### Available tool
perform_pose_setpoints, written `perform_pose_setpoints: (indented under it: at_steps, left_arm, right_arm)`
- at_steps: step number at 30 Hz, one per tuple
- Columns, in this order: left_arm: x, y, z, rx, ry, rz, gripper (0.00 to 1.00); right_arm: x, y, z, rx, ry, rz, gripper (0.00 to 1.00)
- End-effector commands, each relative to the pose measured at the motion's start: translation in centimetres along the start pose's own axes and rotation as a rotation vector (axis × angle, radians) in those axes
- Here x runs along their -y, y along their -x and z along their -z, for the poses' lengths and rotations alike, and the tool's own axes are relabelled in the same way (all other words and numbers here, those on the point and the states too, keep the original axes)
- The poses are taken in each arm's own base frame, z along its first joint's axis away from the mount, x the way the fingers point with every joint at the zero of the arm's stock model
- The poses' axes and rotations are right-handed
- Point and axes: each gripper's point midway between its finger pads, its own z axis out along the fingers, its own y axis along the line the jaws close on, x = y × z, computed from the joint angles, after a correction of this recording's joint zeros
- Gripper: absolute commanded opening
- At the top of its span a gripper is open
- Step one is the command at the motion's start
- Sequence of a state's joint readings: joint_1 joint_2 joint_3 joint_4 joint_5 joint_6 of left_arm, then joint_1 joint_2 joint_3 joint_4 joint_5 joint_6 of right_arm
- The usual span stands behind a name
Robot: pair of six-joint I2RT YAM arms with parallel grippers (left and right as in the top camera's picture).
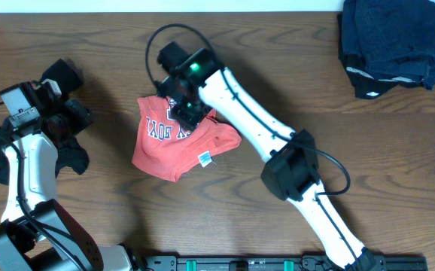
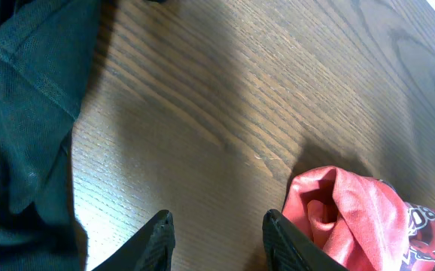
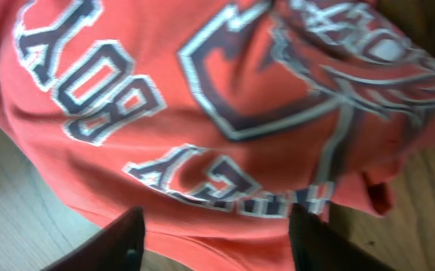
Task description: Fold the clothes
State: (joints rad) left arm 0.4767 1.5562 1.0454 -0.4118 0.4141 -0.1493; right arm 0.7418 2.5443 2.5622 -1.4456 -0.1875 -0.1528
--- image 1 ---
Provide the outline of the red orange t-shirt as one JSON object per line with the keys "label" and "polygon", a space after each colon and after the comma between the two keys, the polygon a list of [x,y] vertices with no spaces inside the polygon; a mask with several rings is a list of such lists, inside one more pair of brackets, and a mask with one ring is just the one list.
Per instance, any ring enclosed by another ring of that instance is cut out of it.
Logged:
{"label": "red orange t-shirt", "polygon": [[215,110],[191,132],[171,116],[172,99],[148,96],[137,103],[141,120],[132,164],[154,177],[176,182],[194,166],[207,166],[213,156],[237,148],[242,141],[232,126],[217,121]]}

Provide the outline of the black t-shirt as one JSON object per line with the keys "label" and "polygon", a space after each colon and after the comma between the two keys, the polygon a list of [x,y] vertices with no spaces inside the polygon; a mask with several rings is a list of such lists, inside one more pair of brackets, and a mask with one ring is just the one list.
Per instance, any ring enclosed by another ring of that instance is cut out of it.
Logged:
{"label": "black t-shirt", "polygon": [[[45,79],[58,83],[62,91],[61,97],[55,96],[48,86],[41,83]],[[69,94],[82,85],[83,81],[75,68],[59,59],[43,72],[38,81],[15,84],[0,92],[1,104],[10,113],[0,126],[0,184],[7,185],[9,179],[8,159],[3,152],[6,145],[4,140],[14,141],[29,133],[43,132],[44,118],[56,113],[66,100],[73,99]],[[57,152],[56,174],[64,167],[72,168],[79,175],[87,170],[90,158],[77,139],[57,149]]]}

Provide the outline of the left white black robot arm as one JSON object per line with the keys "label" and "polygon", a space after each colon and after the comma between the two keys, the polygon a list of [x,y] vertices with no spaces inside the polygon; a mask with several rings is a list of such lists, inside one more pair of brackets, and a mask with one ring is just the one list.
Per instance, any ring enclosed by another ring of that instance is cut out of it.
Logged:
{"label": "left white black robot arm", "polygon": [[69,93],[80,83],[23,82],[0,91],[11,134],[8,201],[0,223],[1,270],[137,270],[122,245],[102,247],[58,202],[58,149],[91,124]]}

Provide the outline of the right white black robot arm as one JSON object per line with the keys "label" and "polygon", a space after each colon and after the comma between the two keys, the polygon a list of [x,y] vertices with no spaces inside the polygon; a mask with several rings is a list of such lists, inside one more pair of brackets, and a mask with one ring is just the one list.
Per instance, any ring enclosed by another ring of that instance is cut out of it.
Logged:
{"label": "right white black robot arm", "polygon": [[168,76],[158,95],[175,100],[171,116],[193,132],[211,110],[223,115],[252,144],[265,163],[260,175],[270,193],[293,205],[320,239],[327,258],[344,270],[372,270],[373,254],[347,227],[333,207],[321,177],[318,157],[336,159],[315,147],[306,131],[278,121],[250,96],[213,50],[188,54],[167,44],[157,63]]}

